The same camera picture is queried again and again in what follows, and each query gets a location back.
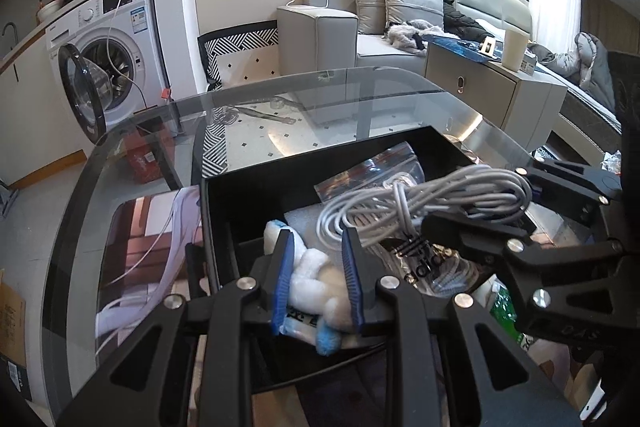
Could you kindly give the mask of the white blue plush toy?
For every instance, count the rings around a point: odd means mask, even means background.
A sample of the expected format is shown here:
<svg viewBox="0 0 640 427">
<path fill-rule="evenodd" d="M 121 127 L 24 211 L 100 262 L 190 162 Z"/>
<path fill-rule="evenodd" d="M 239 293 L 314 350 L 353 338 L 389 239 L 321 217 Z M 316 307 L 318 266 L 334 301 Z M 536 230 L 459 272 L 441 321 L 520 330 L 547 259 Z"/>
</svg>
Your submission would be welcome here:
<svg viewBox="0 0 640 427">
<path fill-rule="evenodd" d="M 308 248 L 293 228 L 278 220 L 266 224 L 266 255 L 273 253 L 283 230 L 293 235 L 294 262 L 286 315 L 278 333 L 314 346 L 319 355 L 358 348 L 342 270 L 323 251 Z"/>
</svg>

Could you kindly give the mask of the clear zip bag with cable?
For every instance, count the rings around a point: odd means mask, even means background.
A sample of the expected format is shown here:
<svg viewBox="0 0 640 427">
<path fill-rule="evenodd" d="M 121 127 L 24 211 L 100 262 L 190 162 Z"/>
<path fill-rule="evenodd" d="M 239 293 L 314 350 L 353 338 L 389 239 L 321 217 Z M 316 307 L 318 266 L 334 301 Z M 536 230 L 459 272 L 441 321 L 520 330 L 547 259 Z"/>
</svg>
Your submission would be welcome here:
<svg viewBox="0 0 640 427">
<path fill-rule="evenodd" d="M 407 142 L 394 145 L 375 156 L 361 161 L 340 173 L 316 184 L 314 191 L 326 204 L 335 197 L 364 188 L 391 188 L 399 181 L 408 186 L 423 183 L 423 169 Z"/>
</svg>

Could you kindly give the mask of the black cardboard box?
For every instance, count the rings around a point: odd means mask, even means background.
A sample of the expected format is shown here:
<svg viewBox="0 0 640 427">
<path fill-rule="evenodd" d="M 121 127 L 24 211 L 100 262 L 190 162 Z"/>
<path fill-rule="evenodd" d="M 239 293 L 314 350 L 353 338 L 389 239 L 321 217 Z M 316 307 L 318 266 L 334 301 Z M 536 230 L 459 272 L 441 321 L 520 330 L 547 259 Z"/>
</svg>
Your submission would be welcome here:
<svg viewBox="0 0 640 427">
<path fill-rule="evenodd" d="M 369 150 L 357 164 L 407 142 L 420 162 L 425 181 L 446 176 L 472 162 L 459 147 L 432 127 L 396 132 L 362 142 Z M 255 260 L 262 255 L 262 232 L 268 221 L 281 220 L 285 223 L 285 213 L 311 205 L 319 205 L 321 213 L 324 204 L 320 202 L 314 186 L 334 174 L 316 181 L 307 178 L 303 169 L 296 168 L 287 176 L 284 168 L 288 165 L 290 163 L 286 159 L 280 158 L 202 180 L 205 251 L 209 280 L 215 288 L 250 273 Z M 337 253 L 341 257 L 339 251 L 326 247 L 319 217 L 314 231 L 320 251 Z M 319 355 L 314 346 L 303 341 L 261 333 L 247 343 L 252 390 L 261 393 L 294 385 L 365 358 L 381 348 L 381 340 L 370 337 L 359 339 L 356 349 Z"/>
</svg>

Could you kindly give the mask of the green white medicine sachet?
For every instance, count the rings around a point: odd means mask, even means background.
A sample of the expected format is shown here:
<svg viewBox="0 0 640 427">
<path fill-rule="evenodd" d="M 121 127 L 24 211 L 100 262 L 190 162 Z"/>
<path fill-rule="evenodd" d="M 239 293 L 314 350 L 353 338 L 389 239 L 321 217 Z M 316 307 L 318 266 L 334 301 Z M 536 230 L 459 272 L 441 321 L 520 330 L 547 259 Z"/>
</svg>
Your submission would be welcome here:
<svg viewBox="0 0 640 427">
<path fill-rule="evenodd" d="M 516 318 L 518 316 L 510 293 L 499 280 L 494 280 L 491 283 L 487 304 L 490 315 L 524 351 L 528 351 L 535 342 L 535 338 L 523 334 L 516 328 Z"/>
</svg>

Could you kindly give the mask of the grey drawer side cabinet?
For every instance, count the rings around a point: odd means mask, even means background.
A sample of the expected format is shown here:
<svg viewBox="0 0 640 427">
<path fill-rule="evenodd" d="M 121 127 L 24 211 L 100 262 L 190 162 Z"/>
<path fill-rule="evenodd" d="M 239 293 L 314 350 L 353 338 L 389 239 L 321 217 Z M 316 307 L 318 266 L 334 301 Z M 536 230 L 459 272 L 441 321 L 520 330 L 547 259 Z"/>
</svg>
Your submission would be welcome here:
<svg viewBox="0 0 640 427">
<path fill-rule="evenodd" d="M 431 43 L 425 77 L 460 98 L 529 152 L 546 144 L 567 87 L 534 72 L 511 72 L 496 62 L 477 63 Z"/>
</svg>

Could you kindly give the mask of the grey puffy jacket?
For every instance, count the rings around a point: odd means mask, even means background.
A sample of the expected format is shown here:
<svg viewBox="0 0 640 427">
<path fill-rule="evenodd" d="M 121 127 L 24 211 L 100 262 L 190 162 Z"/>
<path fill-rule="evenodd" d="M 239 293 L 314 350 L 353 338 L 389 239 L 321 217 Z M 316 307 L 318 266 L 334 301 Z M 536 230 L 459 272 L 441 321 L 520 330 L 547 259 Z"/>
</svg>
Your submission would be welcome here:
<svg viewBox="0 0 640 427">
<path fill-rule="evenodd" d="M 528 50 L 538 62 L 588 93 L 610 112 L 615 110 L 615 95 L 608 50 L 588 32 L 575 36 L 575 45 L 566 53 L 553 53 L 539 43 L 529 43 Z"/>
</svg>

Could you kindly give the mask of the black white patterned rug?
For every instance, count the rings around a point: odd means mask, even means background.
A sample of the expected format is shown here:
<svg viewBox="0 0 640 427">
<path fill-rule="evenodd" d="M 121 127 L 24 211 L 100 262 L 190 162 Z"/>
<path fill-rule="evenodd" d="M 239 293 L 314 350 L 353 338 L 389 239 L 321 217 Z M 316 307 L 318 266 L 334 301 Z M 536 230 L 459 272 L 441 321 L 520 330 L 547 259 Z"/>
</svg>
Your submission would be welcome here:
<svg viewBox="0 0 640 427">
<path fill-rule="evenodd" d="M 357 140 L 359 84 L 348 69 L 320 69 L 240 81 L 217 78 L 201 97 L 192 181 L 198 182 L 280 158 L 316 181 L 363 160 Z"/>
</svg>

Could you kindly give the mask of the white paper roll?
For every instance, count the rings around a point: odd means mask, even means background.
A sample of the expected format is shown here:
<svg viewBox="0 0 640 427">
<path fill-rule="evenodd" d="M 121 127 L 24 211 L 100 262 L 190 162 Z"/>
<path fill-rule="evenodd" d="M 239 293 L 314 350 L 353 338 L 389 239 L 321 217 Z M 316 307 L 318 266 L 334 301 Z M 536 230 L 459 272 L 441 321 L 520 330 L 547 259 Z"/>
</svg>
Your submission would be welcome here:
<svg viewBox="0 0 640 427">
<path fill-rule="evenodd" d="M 506 28 L 501 59 L 502 66 L 512 72 L 517 72 L 521 67 L 528 43 L 528 32 L 517 27 Z"/>
</svg>

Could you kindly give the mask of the red cardboard box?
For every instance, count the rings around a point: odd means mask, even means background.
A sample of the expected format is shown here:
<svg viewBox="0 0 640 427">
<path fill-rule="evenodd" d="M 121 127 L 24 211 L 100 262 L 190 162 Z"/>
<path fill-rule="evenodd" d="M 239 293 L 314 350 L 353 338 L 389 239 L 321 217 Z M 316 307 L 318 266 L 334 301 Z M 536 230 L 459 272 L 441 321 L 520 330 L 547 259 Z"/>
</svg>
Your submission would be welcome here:
<svg viewBox="0 0 640 427">
<path fill-rule="evenodd" d="M 171 161 L 175 159 L 175 140 L 163 118 L 154 116 L 151 109 L 134 114 L 139 118 L 134 130 L 124 138 L 129 166 L 137 184 L 147 184 L 165 178 Z"/>
</svg>

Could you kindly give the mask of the grey fluffy cloth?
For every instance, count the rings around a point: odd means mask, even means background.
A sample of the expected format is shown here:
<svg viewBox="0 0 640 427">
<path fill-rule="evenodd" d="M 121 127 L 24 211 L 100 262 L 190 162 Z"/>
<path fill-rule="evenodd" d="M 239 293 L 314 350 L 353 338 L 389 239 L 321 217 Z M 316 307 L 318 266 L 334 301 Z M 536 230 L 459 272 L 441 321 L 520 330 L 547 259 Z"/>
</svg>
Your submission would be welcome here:
<svg viewBox="0 0 640 427">
<path fill-rule="evenodd" d="M 427 20 L 408 20 L 391 23 L 384 39 L 395 49 L 416 56 L 425 56 L 428 44 L 436 37 L 446 37 L 446 32 Z"/>
</svg>

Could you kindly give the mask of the black garment on sofa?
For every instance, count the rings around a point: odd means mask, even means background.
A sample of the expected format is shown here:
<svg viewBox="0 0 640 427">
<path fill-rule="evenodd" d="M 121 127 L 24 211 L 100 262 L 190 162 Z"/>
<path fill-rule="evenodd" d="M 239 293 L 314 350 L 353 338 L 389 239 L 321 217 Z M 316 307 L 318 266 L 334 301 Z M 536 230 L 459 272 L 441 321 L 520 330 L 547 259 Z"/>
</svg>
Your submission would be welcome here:
<svg viewBox="0 0 640 427">
<path fill-rule="evenodd" d="M 454 6 L 454 0 L 444 0 L 444 31 L 462 40 L 482 43 L 487 37 L 494 35 L 480 26 L 476 20 L 461 13 Z"/>
</svg>

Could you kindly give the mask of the beige silk cushion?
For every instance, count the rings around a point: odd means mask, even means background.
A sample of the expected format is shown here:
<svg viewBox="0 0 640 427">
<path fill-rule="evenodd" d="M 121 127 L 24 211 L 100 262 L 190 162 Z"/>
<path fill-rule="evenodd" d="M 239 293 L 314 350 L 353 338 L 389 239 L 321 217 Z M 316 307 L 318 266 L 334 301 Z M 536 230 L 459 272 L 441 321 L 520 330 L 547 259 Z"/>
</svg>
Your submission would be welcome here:
<svg viewBox="0 0 640 427">
<path fill-rule="evenodd" d="M 385 29 L 385 0 L 355 0 L 358 30 L 363 35 L 382 35 Z"/>
</svg>

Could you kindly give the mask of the brown cardboard box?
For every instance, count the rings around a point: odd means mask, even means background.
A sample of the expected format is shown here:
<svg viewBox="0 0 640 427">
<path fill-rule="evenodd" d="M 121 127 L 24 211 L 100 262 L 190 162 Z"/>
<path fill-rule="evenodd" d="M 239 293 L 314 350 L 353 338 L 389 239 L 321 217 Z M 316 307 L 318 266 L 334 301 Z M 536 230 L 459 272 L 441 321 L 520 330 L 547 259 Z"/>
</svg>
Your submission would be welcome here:
<svg viewBox="0 0 640 427">
<path fill-rule="evenodd" d="M 1 369 L 22 398 L 32 401 L 26 367 L 25 317 L 26 301 L 3 282 L 0 274 L 0 353 Z"/>
</svg>

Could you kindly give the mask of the white front-load washing machine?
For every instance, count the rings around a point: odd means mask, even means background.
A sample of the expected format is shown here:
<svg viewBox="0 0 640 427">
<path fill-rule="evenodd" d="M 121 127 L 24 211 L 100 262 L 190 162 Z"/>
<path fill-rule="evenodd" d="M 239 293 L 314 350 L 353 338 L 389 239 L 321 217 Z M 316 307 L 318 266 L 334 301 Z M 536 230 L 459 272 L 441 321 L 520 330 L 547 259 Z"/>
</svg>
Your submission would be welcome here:
<svg viewBox="0 0 640 427">
<path fill-rule="evenodd" d="M 135 113 L 164 103 L 169 88 L 153 0 L 86 0 L 46 29 L 62 102 L 90 150 Z"/>
</svg>

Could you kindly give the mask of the chrome kitchen faucet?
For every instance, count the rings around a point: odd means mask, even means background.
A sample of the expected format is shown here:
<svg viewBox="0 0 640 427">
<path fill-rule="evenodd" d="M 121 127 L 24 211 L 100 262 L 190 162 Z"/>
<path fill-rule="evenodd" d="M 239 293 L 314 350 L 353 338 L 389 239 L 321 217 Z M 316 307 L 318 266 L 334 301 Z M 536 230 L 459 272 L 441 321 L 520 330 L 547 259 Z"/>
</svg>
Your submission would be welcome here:
<svg viewBox="0 0 640 427">
<path fill-rule="evenodd" d="M 20 81 L 15 66 L 19 44 L 17 26 L 13 22 L 6 22 L 1 33 L 1 72 L 10 72 L 16 82 Z"/>
</svg>

